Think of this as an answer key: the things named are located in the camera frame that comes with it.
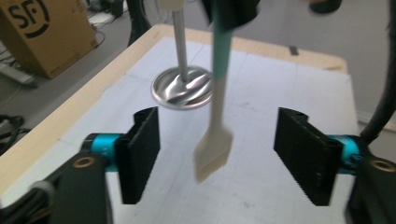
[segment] brown box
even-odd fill
[[[0,39],[25,70],[49,78],[97,46],[80,0],[0,0]]]

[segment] gray floor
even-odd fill
[[[208,30],[198,1],[185,7],[186,26]],[[103,44],[53,80],[37,77],[39,88],[21,89],[1,105],[18,85],[0,79],[0,114],[23,115],[26,127],[35,127],[64,100],[84,85],[127,46],[129,16],[124,14],[100,30]],[[368,119],[380,97],[388,62],[387,1],[346,0],[331,16],[314,16],[304,1],[262,0],[259,17],[237,30],[235,35],[285,46],[297,46],[346,59],[353,78],[356,107],[360,119]],[[98,34],[98,41],[103,37]],[[396,161],[395,134],[383,132],[372,144],[378,156]]]

